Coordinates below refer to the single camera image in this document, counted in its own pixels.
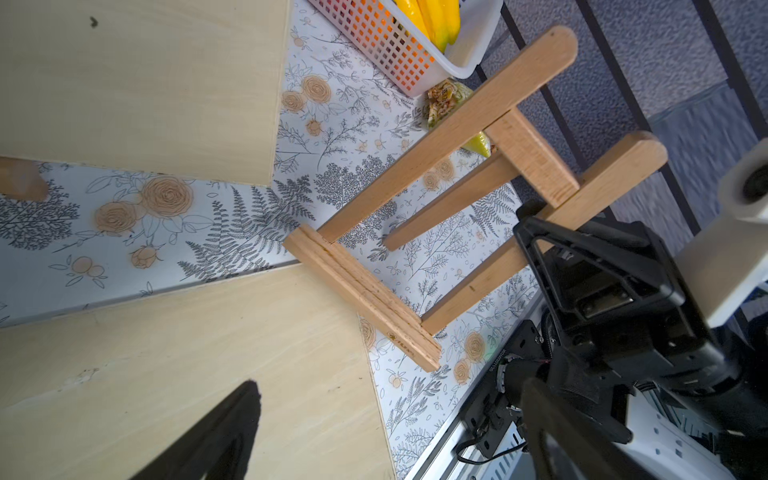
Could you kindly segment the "plywood board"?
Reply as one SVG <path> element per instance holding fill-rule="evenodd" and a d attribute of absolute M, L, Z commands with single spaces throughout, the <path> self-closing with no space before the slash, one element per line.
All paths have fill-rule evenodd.
<path fill-rule="evenodd" d="M 1 475 L 127 479 L 246 381 L 251 479 L 395 475 L 359 320 L 302 266 L 1 333 Z"/>
<path fill-rule="evenodd" d="M 5 157 L 266 186 L 289 1 L 5 1 Z"/>

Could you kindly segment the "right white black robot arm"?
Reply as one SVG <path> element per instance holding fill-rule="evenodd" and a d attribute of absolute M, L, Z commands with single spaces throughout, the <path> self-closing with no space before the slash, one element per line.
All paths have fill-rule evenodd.
<path fill-rule="evenodd" d="M 536 379 L 610 441 L 650 444 L 661 424 L 738 479 L 767 475 L 767 319 L 706 324 L 663 240 L 642 223 L 570 230 L 518 210 L 516 243 L 544 300 L 541 346 L 512 353 L 496 388 L 519 409 Z"/>

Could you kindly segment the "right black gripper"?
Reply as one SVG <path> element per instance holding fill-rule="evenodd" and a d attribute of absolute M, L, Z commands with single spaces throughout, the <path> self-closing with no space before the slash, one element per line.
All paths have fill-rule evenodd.
<path fill-rule="evenodd" d="M 517 211 L 514 238 L 540 282 L 563 348 L 585 370 L 653 381 L 688 406 L 738 385 L 738 348 L 715 334 L 662 239 L 641 222 L 595 218 L 576 230 Z"/>

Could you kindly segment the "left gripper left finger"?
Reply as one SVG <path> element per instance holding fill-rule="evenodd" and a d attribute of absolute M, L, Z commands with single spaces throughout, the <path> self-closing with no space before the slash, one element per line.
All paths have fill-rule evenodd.
<path fill-rule="evenodd" d="M 261 415 L 247 380 L 141 471 L 136 479 L 243 479 Z"/>

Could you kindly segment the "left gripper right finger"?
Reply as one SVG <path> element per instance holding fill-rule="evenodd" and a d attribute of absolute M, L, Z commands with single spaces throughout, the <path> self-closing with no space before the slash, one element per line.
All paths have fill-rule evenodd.
<path fill-rule="evenodd" d="M 653 477 L 538 379 L 523 384 L 522 413 L 539 479 Z"/>

